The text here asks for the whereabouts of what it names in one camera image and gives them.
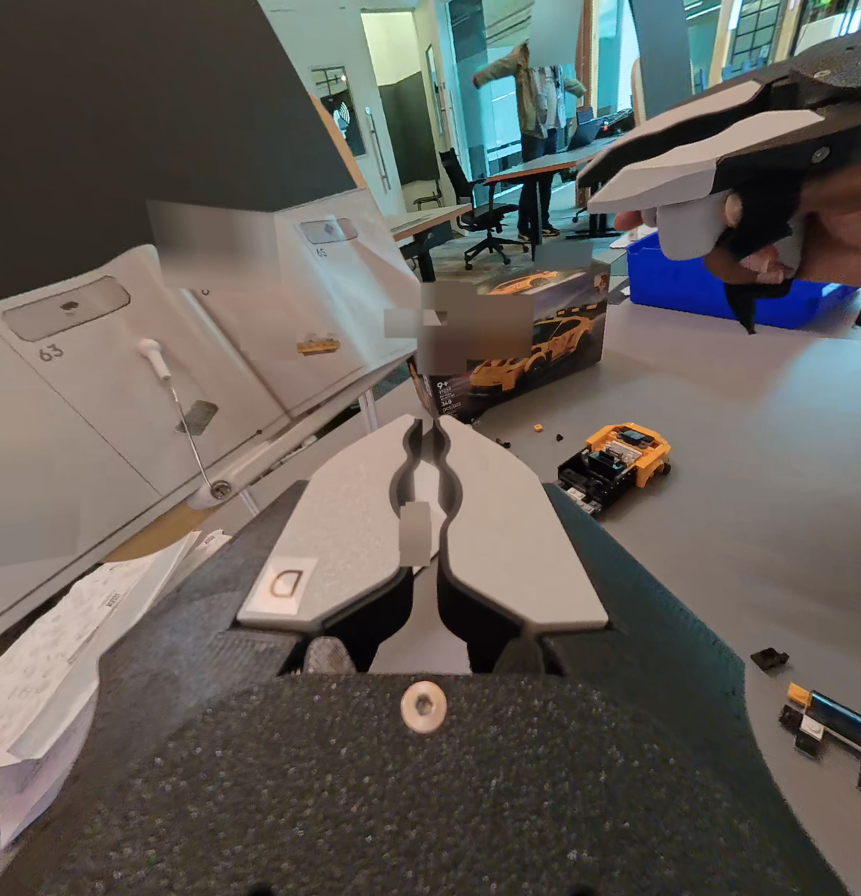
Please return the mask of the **glass panel with round logo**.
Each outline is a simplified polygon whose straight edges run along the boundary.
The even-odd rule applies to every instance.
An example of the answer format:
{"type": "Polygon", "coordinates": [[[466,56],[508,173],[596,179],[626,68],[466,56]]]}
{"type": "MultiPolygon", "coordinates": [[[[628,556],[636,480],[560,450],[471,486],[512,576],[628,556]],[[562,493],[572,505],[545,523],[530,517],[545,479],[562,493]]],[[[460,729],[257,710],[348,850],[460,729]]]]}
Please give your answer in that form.
{"type": "Polygon", "coordinates": [[[313,66],[315,94],[335,122],[355,158],[367,155],[346,69],[342,65],[313,66]]]}

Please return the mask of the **black and orange lego assembly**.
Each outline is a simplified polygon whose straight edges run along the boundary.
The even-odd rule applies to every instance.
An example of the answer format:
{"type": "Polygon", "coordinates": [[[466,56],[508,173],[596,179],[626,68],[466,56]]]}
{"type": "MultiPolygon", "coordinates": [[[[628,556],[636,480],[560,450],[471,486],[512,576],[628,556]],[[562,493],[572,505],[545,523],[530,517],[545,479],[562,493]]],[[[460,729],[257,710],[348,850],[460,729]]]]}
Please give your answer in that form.
{"type": "Polygon", "coordinates": [[[791,683],[778,721],[795,736],[795,748],[805,756],[819,758],[827,736],[857,754],[860,758],[857,788],[861,791],[860,713],[823,693],[791,683]]]}

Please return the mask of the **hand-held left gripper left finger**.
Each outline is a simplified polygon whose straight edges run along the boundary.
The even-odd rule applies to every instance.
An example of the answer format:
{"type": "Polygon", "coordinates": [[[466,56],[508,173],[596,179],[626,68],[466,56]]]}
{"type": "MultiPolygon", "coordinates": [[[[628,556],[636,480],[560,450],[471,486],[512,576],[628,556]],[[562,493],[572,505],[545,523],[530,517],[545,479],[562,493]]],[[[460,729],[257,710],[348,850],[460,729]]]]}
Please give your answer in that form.
{"type": "Polygon", "coordinates": [[[414,498],[418,420],[403,415],[335,454],[293,508],[236,615],[236,624],[307,644],[338,639],[357,670],[414,606],[400,556],[400,510],[414,498]]]}

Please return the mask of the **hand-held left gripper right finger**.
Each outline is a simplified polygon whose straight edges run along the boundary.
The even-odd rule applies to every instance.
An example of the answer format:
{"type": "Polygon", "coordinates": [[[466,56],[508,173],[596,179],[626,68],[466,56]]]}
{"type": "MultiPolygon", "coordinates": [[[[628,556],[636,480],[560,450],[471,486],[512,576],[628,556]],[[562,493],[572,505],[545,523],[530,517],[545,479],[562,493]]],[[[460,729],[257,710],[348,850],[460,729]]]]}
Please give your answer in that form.
{"type": "Polygon", "coordinates": [[[450,417],[436,422],[437,603],[466,645],[470,671],[492,673],[510,648],[597,633],[607,611],[541,480],[508,449],[450,417]]]}

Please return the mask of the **black office chair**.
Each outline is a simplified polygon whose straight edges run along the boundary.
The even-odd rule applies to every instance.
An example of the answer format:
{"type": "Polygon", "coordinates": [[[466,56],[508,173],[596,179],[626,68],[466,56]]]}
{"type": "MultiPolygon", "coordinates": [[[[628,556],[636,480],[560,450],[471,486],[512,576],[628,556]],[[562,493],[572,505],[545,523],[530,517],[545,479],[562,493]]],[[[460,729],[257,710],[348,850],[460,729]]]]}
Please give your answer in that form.
{"type": "Polygon", "coordinates": [[[439,160],[446,172],[459,203],[470,205],[468,211],[457,218],[461,230],[471,233],[484,233],[484,238],[472,248],[464,252],[464,262],[467,271],[473,269],[473,261],[483,252],[497,254],[503,264],[511,263],[510,257],[505,252],[506,245],[517,245],[523,252],[529,252],[529,243],[522,239],[508,239],[502,236],[503,220],[511,213],[518,212],[517,204],[497,204],[494,202],[494,185],[488,184],[484,177],[469,180],[462,168],[455,149],[439,151],[439,160]],[[488,186],[488,201],[484,205],[477,205],[474,200],[474,190],[477,186],[488,186]]]}

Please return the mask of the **white page holder clip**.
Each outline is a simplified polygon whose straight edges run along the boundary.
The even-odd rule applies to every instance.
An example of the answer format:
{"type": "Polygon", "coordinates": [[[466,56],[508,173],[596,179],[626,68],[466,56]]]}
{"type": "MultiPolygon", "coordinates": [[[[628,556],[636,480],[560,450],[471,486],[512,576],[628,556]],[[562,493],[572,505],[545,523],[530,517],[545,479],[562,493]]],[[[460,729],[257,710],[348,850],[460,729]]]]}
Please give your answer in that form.
{"type": "Polygon", "coordinates": [[[162,345],[159,342],[156,342],[156,340],[143,339],[138,342],[137,351],[140,356],[144,360],[146,360],[147,363],[153,368],[157,379],[165,385],[166,389],[169,392],[169,395],[172,397],[175,408],[177,410],[178,423],[181,426],[181,431],[186,436],[191,454],[193,454],[194,461],[197,465],[198,472],[201,479],[205,483],[209,495],[217,501],[227,499],[231,495],[231,487],[228,485],[228,483],[223,480],[213,482],[206,473],[205,465],[202,462],[198,447],[194,440],[194,436],[190,431],[186,412],[183,409],[180,398],[178,396],[175,381],[173,380],[169,365],[163,355],[162,345]]]}

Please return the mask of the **white paper bags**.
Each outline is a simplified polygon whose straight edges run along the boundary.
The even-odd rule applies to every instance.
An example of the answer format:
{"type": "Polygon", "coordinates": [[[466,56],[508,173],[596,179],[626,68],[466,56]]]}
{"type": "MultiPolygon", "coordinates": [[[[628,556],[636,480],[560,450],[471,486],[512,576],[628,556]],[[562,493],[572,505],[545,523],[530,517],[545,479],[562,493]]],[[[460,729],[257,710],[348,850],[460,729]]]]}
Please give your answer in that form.
{"type": "Polygon", "coordinates": [[[0,657],[0,848],[63,786],[90,730],[100,658],[153,605],[231,540],[192,532],[78,580],[0,657]]]}

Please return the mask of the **lego instruction booklet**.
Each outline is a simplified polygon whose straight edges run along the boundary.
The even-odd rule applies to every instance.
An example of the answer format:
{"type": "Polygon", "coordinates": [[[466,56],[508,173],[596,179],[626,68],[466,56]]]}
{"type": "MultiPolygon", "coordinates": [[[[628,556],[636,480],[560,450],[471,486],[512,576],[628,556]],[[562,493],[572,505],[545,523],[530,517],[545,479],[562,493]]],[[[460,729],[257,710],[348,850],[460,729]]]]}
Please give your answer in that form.
{"type": "Polygon", "coordinates": [[[258,213],[151,203],[156,237],[0,300],[0,575],[44,580],[191,495],[177,410],[234,496],[410,355],[420,284],[369,188],[258,213]]]}

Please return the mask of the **grey background desk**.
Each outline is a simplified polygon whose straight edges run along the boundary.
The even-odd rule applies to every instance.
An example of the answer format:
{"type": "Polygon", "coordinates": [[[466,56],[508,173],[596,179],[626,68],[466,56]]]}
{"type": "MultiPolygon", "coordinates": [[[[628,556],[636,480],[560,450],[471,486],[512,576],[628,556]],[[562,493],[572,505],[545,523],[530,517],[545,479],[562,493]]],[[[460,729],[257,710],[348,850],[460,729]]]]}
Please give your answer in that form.
{"type": "Polygon", "coordinates": [[[431,210],[386,214],[391,236],[406,262],[414,262],[421,282],[436,280],[431,250],[452,238],[452,224],[473,210],[470,203],[431,210]]]}

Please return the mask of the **wooden background desk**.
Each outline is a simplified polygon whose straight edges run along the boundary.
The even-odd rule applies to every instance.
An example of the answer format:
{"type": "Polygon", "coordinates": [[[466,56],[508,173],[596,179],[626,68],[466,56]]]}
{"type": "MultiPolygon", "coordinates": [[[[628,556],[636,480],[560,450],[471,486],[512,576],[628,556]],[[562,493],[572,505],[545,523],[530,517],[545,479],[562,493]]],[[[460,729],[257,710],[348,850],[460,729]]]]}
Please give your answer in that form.
{"type": "Polygon", "coordinates": [[[597,161],[604,154],[604,151],[610,149],[617,141],[618,137],[614,136],[596,139],[586,147],[545,155],[537,160],[522,163],[513,168],[489,175],[485,179],[485,185],[489,187],[489,211],[492,211],[494,206],[495,185],[512,182],[523,183],[528,178],[539,178],[545,174],[554,174],[560,171],[583,171],[594,161],[597,161]]]}

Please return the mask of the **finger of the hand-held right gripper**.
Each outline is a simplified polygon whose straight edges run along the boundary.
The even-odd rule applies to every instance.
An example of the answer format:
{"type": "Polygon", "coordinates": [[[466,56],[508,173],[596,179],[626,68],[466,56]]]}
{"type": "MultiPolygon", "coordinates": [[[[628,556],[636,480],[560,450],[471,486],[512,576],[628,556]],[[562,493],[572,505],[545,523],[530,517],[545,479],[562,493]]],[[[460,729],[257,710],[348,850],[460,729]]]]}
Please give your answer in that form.
{"type": "Polygon", "coordinates": [[[588,209],[619,214],[704,198],[713,190],[723,157],[823,120],[812,110],[765,111],[746,118],[715,136],[627,165],[591,196],[588,209]]]}
{"type": "Polygon", "coordinates": [[[736,80],[705,91],[649,119],[618,138],[604,154],[580,173],[579,183],[595,194],[627,165],[671,149],[704,140],[757,113],[764,86],[753,79],[736,80]]]}

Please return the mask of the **lego set box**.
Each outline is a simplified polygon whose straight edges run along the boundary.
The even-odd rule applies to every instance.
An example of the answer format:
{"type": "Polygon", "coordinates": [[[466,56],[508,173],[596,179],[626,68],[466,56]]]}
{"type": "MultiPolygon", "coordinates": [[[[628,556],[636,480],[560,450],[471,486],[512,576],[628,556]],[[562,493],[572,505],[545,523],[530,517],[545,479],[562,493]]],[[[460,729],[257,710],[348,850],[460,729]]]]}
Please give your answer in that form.
{"type": "Polygon", "coordinates": [[[591,259],[574,270],[423,284],[423,330],[407,364],[427,412],[473,424],[496,404],[598,363],[611,267],[591,259]]]}

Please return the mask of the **partly built lego car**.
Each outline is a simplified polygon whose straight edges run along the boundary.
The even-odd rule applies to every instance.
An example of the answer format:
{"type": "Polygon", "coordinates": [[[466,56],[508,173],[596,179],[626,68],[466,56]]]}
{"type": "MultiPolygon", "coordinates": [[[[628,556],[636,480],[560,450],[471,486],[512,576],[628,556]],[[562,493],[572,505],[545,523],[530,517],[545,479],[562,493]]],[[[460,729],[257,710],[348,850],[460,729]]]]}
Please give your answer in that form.
{"type": "Polygon", "coordinates": [[[593,518],[626,493],[671,471],[671,444],[657,431],[635,423],[603,427],[559,465],[558,487],[593,518]]]}

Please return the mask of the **blue plastic bin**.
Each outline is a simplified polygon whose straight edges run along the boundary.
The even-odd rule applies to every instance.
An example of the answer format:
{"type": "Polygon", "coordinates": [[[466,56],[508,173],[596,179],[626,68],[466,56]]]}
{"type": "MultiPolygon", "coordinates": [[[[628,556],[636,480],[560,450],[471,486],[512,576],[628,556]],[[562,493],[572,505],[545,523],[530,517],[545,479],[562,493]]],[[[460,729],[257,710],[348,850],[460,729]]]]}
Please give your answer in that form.
{"type": "MultiPolygon", "coordinates": [[[[630,244],[627,258],[629,299],[633,303],[734,318],[723,283],[706,270],[702,260],[667,259],[661,252],[657,233],[630,244]]],[[[855,287],[842,284],[796,280],[785,297],[759,301],[754,321],[758,325],[797,330],[844,307],[855,292],[855,287]]]]}

